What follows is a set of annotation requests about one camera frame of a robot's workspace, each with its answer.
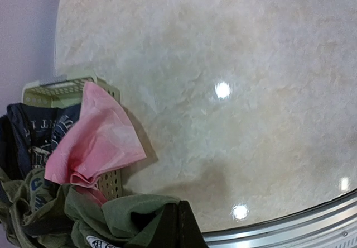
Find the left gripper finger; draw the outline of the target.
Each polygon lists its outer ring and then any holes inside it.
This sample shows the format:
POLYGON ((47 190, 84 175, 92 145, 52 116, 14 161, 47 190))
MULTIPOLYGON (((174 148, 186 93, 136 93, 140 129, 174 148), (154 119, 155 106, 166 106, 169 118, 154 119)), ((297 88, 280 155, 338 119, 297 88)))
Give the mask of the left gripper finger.
POLYGON ((156 228, 156 247, 207 247, 188 201, 164 206, 156 228))

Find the beige plastic laundry basket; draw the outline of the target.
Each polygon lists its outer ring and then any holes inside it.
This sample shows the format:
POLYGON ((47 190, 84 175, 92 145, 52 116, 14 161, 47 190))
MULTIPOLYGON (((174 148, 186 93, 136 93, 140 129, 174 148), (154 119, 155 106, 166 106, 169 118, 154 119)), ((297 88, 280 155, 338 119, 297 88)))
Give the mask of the beige plastic laundry basket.
MULTIPOLYGON (((22 103, 45 108, 66 108, 79 104, 85 82, 94 82, 119 102, 118 88, 97 77, 92 71, 81 71, 27 83, 22 90, 22 103)), ((102 174, 96 187, 108 200, 120 197, 122 195, 120 170, 102 174)))

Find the aluminium front rail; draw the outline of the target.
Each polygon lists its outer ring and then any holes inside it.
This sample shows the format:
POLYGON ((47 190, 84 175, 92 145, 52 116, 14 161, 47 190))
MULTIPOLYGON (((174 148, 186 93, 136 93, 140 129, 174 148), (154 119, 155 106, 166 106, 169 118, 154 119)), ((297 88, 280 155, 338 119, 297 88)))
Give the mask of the aluminium front rail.
POLYGON ((275 220, 203 236, 208 247, 356 247, 356 190, 275 220))

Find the olive green garment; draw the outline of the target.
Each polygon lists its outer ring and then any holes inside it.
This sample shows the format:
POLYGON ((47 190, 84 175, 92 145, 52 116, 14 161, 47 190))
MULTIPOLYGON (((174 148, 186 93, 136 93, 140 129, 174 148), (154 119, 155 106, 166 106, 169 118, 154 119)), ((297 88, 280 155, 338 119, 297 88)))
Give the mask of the olive green garment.
POLYGON ((1 172, 1 222, 18 247, 183 247, 184 208, 157 195, 97 204, 42 169, 17 180, 1 172))

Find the pink garment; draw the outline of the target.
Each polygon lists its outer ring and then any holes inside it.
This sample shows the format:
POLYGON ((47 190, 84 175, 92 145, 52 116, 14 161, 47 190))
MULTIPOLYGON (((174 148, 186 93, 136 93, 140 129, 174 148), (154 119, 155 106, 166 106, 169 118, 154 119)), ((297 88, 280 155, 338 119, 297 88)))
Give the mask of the pink garment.
POLYGON ((107 198, 95 186, 100 176, 145 158, 124 109, 103 88, 85 82, 79 120, 50 155, 44 178, 60 185, 72 184, 102 205, 107 198))

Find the dark blue garment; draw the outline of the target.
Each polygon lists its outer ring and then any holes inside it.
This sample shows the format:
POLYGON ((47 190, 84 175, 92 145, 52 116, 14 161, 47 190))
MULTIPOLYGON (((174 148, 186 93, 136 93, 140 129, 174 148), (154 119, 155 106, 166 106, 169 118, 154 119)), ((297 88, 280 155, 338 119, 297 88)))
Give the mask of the dark blue garment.
POLYGON ((11 180, 43 168, 59 142, 78 121, 81 105, 43 108, 14 103, 1 117, 1 169, 11 180))

